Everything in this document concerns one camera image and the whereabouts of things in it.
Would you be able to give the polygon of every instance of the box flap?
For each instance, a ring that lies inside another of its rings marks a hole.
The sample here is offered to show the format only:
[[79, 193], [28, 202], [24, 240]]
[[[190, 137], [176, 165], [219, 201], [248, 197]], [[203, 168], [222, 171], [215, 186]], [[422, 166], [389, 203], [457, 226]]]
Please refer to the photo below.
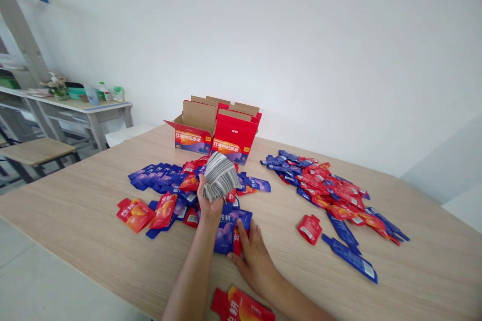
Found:
[[194, 95], [191, 95], [191, 101], [202, 103], [202, 104], [207, 104], [207, 105], [212, 105], [212, 106], [215, 106], [216, 108], [219, 104], [219, 102], [217, 100], [201, 98], [201, 97], [197, 97], [197, 96], [194, 96]]
[[184, 100], [183, 109], [182, 118], [185, 125], [213, 131], [217, 114], [215, 106]]
[[233, 111], [230, 111], [230, 110], [225, 110], [225, 109], [220, 109], [219, 114], [223, 114], [223, 115], [227, 115], [227, 116], [230, 116], [230, 117], [233, 117], [233, 118], [237, 118], [237, 119], [241, 119], [241, 120], [251, 122], [251, 116], [247, 115], [247, 114], [236, 113], [236, 112], [233, 112]]
[[189, 132], [189, 133], [194, 133], [194, 134], [198, 134], [198, 135], [201, 135], [201, 136], [213, 136], [214, 135], [213, 131], [208, 131], [208, 130], [205, 130], [205, 129], [200, 129], [200, 128], [196, 128], [196, 127], [192, 127], [192, 126], [188, 126], [188, 125], [183, 124], [182, 115], [179, 115], [174, 121], [168, 121], [168, 120], [164, 120], [164, 121], [166, 123], [168, 123], [171, 127], [173, 127], [174, 129], [177, 129], [177, 130], [181, 130], [181, 131], [185, 131], [185, 132]]
[[215, 101], [217, 101], [218, 103], [231, 104], [231, 102], [230, 102], [229, 100], [214, 98], [214, 97], [210, 97], [210, 96], [206, 96], [206, 99], [215, 100]]
[[238, 105], [238, 106], [242, 106], [243, 108], [249, 108], [251, 110], [251, 112], [255, 113], [255, 115], [260, 112], [260, 109], [258, 107], [254, 107], [252, 105], [242, 104], [242, 103], [238, 103], [238, 102], [235, 102], [234, 104]]
[[255, 112], [251, 108], [246, 108], [246, 107], [243, 107], [243, 106], [240, 106], [240, 105], [230, 105], [229, 110], [237, 111], [239, 113], [249, 114], [249, 115], [254, 116], [254, 117], [257, 115], [257, 112]]

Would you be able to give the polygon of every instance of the person's left hand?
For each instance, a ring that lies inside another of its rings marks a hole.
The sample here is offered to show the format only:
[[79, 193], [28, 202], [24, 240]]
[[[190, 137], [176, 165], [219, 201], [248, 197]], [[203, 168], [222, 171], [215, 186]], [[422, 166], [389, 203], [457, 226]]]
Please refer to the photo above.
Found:
[[218, 226], [221, 220], [222, 206], [224, 205], [224, 199], [218, 198], [212, 203], [209, 199], [202, 195], [202, 188], [206, 184], [206, 178], [204, 175], [199, 175], [199, 188], [197, 189], [197, 199], [199, 201], [199, 206], [201, 208], [201, 222], [206, 222], [209, 224], [214, 224]]

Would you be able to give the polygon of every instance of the red cardboard box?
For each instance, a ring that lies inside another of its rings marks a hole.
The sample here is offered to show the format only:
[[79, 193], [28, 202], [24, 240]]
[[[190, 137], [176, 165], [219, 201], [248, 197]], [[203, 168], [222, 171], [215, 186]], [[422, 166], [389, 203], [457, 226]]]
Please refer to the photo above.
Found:
[[259, 108], [236, 103], [218, 106], [212, 151], [223, 153], [242, 166], [248, 155], [261, 120]]

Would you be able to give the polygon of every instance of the person's right hand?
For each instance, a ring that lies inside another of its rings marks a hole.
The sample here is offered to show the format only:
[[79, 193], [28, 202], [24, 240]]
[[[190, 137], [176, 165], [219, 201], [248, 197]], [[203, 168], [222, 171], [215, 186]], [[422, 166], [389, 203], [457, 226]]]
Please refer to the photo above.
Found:
[[229, 253], [227, 258], [236, 265], [239, 273], [253, 291], [267, 299], [269, 295], [276, 292], [282, 279], [281, 274], [273, 264], [263, 241], [261, 228], [255, 224], [254, 220], [251, 218], [249, 238], [243, 223], [239, 219], [237, 220], [237, 226], [245, 259], [241, 259], [234, 253]]

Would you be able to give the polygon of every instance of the human hand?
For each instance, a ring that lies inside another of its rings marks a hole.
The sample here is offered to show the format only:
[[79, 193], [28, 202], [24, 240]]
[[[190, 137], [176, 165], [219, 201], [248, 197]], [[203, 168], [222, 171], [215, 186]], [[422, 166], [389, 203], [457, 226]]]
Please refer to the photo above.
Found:
[[282, 279], [281, 274], [276, 269], [266, 249], [261, 228], [255, 224], [254, 220], [251, 218], [249, 238], [243, 223], [239, 219], [237, 220], [237, 226], [245, 259], [241, 259], [234, 253], [229, 253], [227, 258], [236, 265], [239, 273], [253, 291], [267, 299], [269, 295], [276, 292], [277, 285]]
[[202, 188], [206, 184], [206, 178], [204, 175], [199, 175], [199, 188], [197, 189], [197, 200], [199, 207], [201, 208], [201, 222], [205, 222], [210, 225], [219, 225], [221, 220], [222, 206], [224, 205], [224, 199], [218, 198], [213, 202], [209, 202], [209, 199], [202, 195]]

